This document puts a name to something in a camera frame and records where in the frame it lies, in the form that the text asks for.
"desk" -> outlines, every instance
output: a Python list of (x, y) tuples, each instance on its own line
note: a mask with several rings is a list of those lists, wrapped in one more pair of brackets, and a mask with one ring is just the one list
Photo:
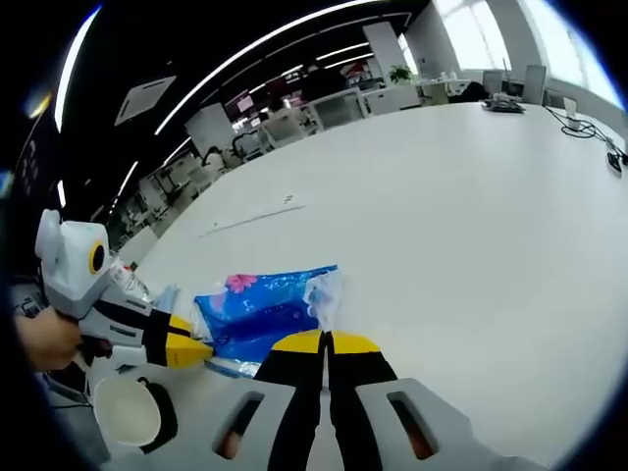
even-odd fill
[[(185, 315), (228, 274), (339, 263), (339, 329), (468, 415), (485, 445), (554, 465), (626, 364), (628, 179), (608, 170), (602, 142), (526, 108), (402, 111), (278, 149), (205, 191), (138, 273), (157, 291), (178, 283)], [(304, 209), (199, 238), (215, 215), (292, 192)], [(202, 368), (129, 374), (175, 400), (182, 434), (166, 461), (198, 440), (190, 423), (230, 381)]]

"blue plastic bag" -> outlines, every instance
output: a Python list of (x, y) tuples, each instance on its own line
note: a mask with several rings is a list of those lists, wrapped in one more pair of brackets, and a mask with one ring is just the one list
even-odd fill
[(317, 307), (329, 311), (327, 306), (337, 306), (339, 294), (316, 279), (337, 269), (333, 265), (276, 275), (232, 275), (224, 292), (197, 296), (194, 302), (209, 327), (215, 354), (261, 363), (285, 336), (319, 328)]

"window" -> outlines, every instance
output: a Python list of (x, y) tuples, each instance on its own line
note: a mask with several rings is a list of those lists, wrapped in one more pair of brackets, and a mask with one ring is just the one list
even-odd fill
[(460, 69), (510, 70), (510, 59), (485, 0), (435, 0)]
[(414, 56), (412, 55), (412, 51), (408, 46), (408, 41), (405, 39), (405, 35), (403, 33), (399, 35), (397, 42), (399, 43), (399, 47), (401, 48), (401, 52), (403, 53), (405, 65), (408, 66), (408, 69), (410, 69), (410, 72), (413, 75), (418, 76), (419, 70), (416, 67), (416, 62), (414, 62)]
[(520, 0), (536, 35), (549, 74), (589, 89), (621, 107), (617, 92), (592, 47), (544, 0)]

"white tabletop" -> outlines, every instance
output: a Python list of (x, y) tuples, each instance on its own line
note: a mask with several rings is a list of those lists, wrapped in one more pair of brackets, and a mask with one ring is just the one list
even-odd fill
[[(201, 237), (286, 194), (306, 207)], [(626, 364), (627, 201), (604, 144), (561, 133), (543, 108), (414, 109), (230, 172), (138, 273), (157, 291), (178, 283), (185, 315), (226, 275), (338, 263), (338, 328), (469, 416), (485, 445), (554, 465), (596, 424)], [(157, 375), (182, 417), (227, 381), (203, 368)]]

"black ceiling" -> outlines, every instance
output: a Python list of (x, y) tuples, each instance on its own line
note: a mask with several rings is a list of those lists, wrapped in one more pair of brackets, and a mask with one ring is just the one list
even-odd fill
[[(85, 219), (100, 205), (110, 202), (132, 163), (138, 160), (125, 194), (133, 192), (138, 179), (152, 172), (183, 141), (186, 136), (183, 124), (203, 101), (205, 104), (225, 103), (304, 60), (364, 42), (362, 27), (381, 21), (382, 16), (386, 16), (397, 32), (402, 32), (412, 19), (404, 13), (420, 13), (428, 0), (388, 0), (359, 5), (290, 29), (210, 80), (158, 136), (154, 135), (181, 99), (235, 52), (277, 27), (338, 3), (342, 3), (341, 0), (301, 0), (273, 5), (251, 2), (246, 6), (236, 2), (193, 0), (105, 3), (79, 51), (60, 142), (56, 155), (50, 156), (55, 159), (54, 168), (58, 172), (55, 178), (65, 183), (67, 214)], [(75, 31), (95, 6), (97, 4), (83, 2), (72, 17), (73, 24), (64, 24), (67, 30), (59, 36), (64, 42), (57, 46), (61, 49), (58, 60), (47, 67), (48, 82), (54, 93), (65, 51)], [(363, 21), (340, 26), (357, 20)], [(276, 52), (327, 28), (331, 29)], [(349, 51), (334, 60), (353, 55), (355, 51)], [(259, 64), (238, 75), (258, 61)], [(152, 110), (114, 127), (130, 88), (168, 76), (177, 76), (177, 79)], [(42, 118), (42, 121), (49, 120), (49, 125), (53, 108), (51, 106)]]

